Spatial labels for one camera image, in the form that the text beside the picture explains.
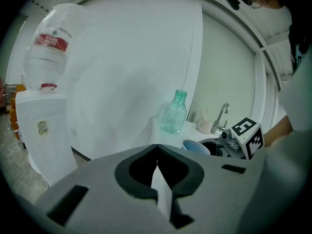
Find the person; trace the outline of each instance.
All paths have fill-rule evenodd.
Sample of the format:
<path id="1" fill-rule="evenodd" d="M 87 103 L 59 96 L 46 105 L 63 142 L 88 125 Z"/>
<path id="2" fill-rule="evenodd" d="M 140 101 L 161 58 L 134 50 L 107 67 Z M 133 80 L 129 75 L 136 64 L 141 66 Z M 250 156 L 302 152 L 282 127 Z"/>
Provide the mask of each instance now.
<path id="1" fill-rule="evenodd" d="M 311 17 L 309 16 L 310 0 L 242 0 L 252 8 L 266 7 L 280 9 L 286 6 L 292 15 L 289 41 L 291 45 L 291 59 L 293 73 L 297 70 L 301 60 L 306 54 L 312 40 Z M 293 131 L 288 116 L 282 118 L 272 129 L 264 135 L 265 146 L 271 144 L 280 137 Z"/>

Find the black slot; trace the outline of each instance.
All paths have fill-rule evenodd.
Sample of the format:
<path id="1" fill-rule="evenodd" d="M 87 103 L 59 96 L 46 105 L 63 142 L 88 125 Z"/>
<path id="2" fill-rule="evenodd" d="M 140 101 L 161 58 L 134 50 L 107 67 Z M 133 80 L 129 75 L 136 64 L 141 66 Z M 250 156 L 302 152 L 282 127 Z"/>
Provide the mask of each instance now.
<path id="1" fill-rule="evenodd" d="M 223 165 L 221 168 L 235 172 L 235 173 L 239 173 L 239 174 L 243 174 L 246 171 L 246 168 L 233 166 L 233 165 Z"/>
<path id="2" fill-rule="evenodd" d="M 88 188 L 76 185 L 61 201 L 47 214 L 47 216 L 64 226 L 70 215 L 86 195 Z"/>

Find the red label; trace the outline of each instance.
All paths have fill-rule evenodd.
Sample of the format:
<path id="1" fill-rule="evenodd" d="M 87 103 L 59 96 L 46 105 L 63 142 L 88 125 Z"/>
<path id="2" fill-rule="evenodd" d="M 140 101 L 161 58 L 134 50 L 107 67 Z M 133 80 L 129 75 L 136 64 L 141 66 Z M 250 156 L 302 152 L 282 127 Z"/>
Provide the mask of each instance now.
<path id="1" fill-rule="evenodd" d="M 58 50 L 61 50 L 62 52 L 65 52 L 68 46 L 68 42 L 64 39 L 47 34 L 40 34 L 39 36 L 37 36 L 37 38 L 35 39 L 35 44 L 56 48 Z"/>

